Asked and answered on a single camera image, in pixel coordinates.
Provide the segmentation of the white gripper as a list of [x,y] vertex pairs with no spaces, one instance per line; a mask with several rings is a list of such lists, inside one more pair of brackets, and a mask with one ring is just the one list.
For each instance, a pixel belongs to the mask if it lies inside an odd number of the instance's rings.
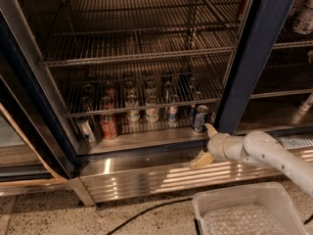
[[201,168],[217,161],[240,161],[245,157],[244,137],[232,136],[227,133],[218,133],[210,124],[206,123],[207,136],[210,138],[207,144],[208,152],[201,150],[199,154],[190,161],[192,169]]

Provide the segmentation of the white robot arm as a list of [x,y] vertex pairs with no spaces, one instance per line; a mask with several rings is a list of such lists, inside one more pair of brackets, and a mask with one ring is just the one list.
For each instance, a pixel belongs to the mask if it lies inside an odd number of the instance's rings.
[[246,136],[233,136],[218,132],[209,123],[204,126],[209,138],[207,151],[201,150],[190,161],[190,168],[201,168],[214,161],[273,167],[313,197],[313,164],[294,156],[271,135],[264,131],[252,131]]

